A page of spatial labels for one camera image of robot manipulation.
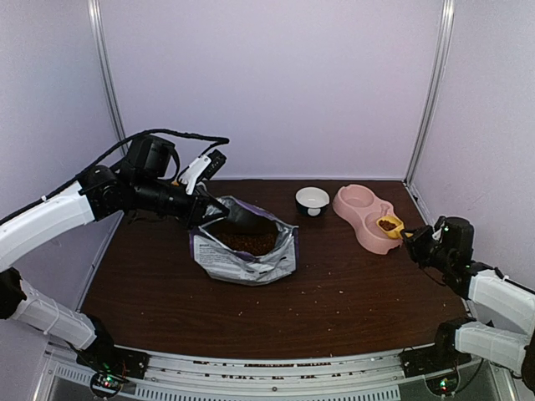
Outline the purple pet food bag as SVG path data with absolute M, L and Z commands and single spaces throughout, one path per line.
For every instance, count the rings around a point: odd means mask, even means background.
M 190 231 L 190 253 L 212 279 L 250 287 L 267 285 L 292 275 L 298 265 L 298 227 L 273 213 L 230 195 L 217 198 L 229 209 L 224 220 L 208 221 Z M 217 233 L 275 234 L 272 251 L 253 256 L 234 251 L 217 240 Z

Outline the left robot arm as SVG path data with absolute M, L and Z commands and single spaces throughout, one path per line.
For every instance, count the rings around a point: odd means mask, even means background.
M 112 145 L 48 195 L 1 220 L 1 317 L 24 322 L 86 351 L 103 371 L 120 364 L 120 352 L 96 319 L 75 312 L 34 289 L 16 261 L 44 243 L 121 211 L 174 216 L 186 228 L 210 222 L 209 206 L 228 209 L 200 183 L 226 163 L 225 137 L 148 129 Z

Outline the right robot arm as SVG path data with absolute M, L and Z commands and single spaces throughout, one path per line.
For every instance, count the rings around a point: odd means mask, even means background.
M 433 226 L 400 232 L 410 259 L 435 268 L 457 296 L 483 306 L 519 328 L 491 327 L 474 318 L 443 322 L 429 350 L 434 368 L 447 368 L 461 353 L 484 358 L 534 387 L 534 291 L 515 283 L 498 268 L 474 261 L 474 227 L 466 219 L 441 216 Z

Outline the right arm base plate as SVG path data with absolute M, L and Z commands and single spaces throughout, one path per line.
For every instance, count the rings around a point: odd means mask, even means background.
M 472 360 L 469 353 L 443 353 L 435 344 L 421 348 L 404 348 L 398 357 L 406 378 L 454 369 Z

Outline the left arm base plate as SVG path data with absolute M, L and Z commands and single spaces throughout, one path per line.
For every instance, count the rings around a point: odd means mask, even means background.
M 91 368 L 97 373 L 111 374 L 117 378 L 142 379 L 150 360 L 148 353 L 116 346 L 86 350 L 80 350 L 74 346 L 71 348 L 77 355 L 78 364 Z

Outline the yellow plastic scoop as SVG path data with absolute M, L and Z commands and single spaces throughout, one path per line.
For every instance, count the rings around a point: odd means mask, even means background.
M 390 238 L 402 239 L 401 232 L 405 229 L 405 223 L 396 216 L 381 216 L 376 225 Z

